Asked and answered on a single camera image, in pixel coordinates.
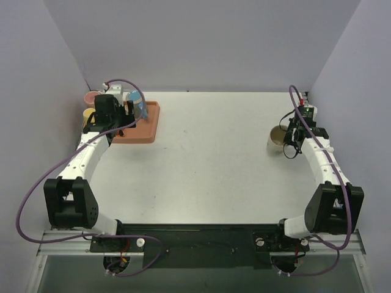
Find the screw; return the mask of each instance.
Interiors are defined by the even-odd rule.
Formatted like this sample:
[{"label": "screw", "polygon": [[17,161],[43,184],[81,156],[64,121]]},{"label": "screw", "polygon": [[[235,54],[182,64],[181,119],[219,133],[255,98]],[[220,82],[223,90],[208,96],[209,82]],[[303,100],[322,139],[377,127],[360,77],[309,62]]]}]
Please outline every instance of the screw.
[{"label": "screw", "polygon": [[143,238],[139,238],[136,241],[138,247],[143,247],[145,244],[145,240]]},{"label": "screw", "polygon": [[255,243],[259,247],[261,247],[261,246],[263,246],[263,244],[265,244],[265,242],[263,241],[262,238],[256,238]]}]

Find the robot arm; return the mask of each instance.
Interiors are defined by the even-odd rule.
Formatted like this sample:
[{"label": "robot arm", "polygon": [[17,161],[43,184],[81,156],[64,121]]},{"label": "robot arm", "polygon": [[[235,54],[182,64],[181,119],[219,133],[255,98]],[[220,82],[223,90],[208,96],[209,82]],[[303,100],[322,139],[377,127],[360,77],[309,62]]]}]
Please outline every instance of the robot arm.
[{"label": "robot arm", "polygon": [[[92,138],[110,129],[134,122],[133,102],[125,112],[120,85],[113,85],[104,95],[95,97],[95,112],[89,117],[78,148]],[[99,211],[90,188],[90,180],[100,157],[109,148],[114,136],[110,133],[94,140],[78,153],[56,179],[47,179],[43,190],[49,221],[56,228],[79,228],[96,234],[117,234],[118,221]]]},{"label": "robot arm", "polygon": [[335,166],[348,191],[349,206],[352,215],[352,231],[354,231],[361,209],[364,193],[361,187],[352,186],[342,173],[330,145],[329,136],[324,128],[317,128],[314,121],[316,108],[311,105],[299,106],[305,122],[324,148],[320,148],[306,130],[298,115],[290,119],[284,143],[302,152],[312,169],[318,185],[312,199],[305,209],[304,215],[284,221],[285,235],[291,238],[305,238],[314,233],[346,234],[346,206],[340,181],[332,165]]}]

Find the white table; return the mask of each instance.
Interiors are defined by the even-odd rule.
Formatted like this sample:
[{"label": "white table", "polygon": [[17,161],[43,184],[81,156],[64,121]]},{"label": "white table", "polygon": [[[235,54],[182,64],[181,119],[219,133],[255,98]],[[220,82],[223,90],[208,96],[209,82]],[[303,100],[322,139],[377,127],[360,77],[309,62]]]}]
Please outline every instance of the white table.
[{"label": "white table", "polygon": [[269,157],[287,93],[147,92],[161,106],[150,145],[113,144],[91,186],[123,223],[277,223],[304,213],[315,181],[304,155]]}]

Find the glass panel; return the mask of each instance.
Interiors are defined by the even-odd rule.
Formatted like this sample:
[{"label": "glass panel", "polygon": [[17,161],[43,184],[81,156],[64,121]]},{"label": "glass panel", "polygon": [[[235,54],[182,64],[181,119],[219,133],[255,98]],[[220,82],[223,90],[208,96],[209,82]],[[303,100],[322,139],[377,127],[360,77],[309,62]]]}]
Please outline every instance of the glass panel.
[{"label": "glass panel", "polygon": [[[297,272],[317,272],[335,256],[311,256]],[[102,256],[49,256],[39,292],[363,292],[353,256],[341,256],[331,272],[319,277],[279,277],[277,270],[148,269],[135,277],[105,276]]]}]

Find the black joint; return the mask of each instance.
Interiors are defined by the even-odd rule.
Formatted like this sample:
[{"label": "black joint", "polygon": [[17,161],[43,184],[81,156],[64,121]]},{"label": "black joint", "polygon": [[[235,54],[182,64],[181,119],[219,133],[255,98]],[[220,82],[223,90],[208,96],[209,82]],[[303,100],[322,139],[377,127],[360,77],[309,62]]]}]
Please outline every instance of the black joint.
[{"label": "black joint", "polygon": [[[351,232],[353,232],[364,200],[364,192],[361,187],[352,186],[350,183],[346,185],[346,191],[352,217]],[[334,206],[336,199],[341,208]],[[328,181],[320,184],[305,209],[304,220],[311,233],[346,234],[348,219],[342,187]]]},{"label": "black joint", "polygon": [[[98,203],[87,180],[47,179],[43,185],[49,222],[56,228],[91,229],[99,215]],[[73,200],[68,200],[69,193]]]}]

